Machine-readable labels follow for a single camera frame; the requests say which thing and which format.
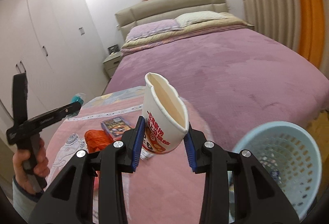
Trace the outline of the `grey sleeve forearm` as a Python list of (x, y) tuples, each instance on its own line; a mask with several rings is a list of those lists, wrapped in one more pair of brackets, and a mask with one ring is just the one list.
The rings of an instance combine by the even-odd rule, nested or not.
[(37, 202), (40, 200), (44, 191), (40, 191), (36, 194), (30, 194), (24, 190), (16, 181), (16, 178), (13, 177), (13, 207), (17, 213), (26, 221), (34, 210)]

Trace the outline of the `person left hand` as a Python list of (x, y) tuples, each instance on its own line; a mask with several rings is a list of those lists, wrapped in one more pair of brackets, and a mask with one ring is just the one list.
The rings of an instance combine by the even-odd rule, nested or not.
[[(33, 136), (33, 139), (38, 139), (38, 151), (37, 154), (35, 154), (37, 164), (34, 167), (34, 175), (45, 179), (50, 173), (50, 169), (48, 167), (49, 160), (46, 156), (45, 142), (42, 138), (40, 138), (40, 136), (37, 135)], [(26, 173), (26, 171), (31, 168), (30, 155), (31, 152), (29, 150), (18, 149), (12, 159), (13, 169), (15, 171), (15, 180), (18, 185), (27, 193), (35, 195), (37, 192), (29, 180), (29, 174)]]

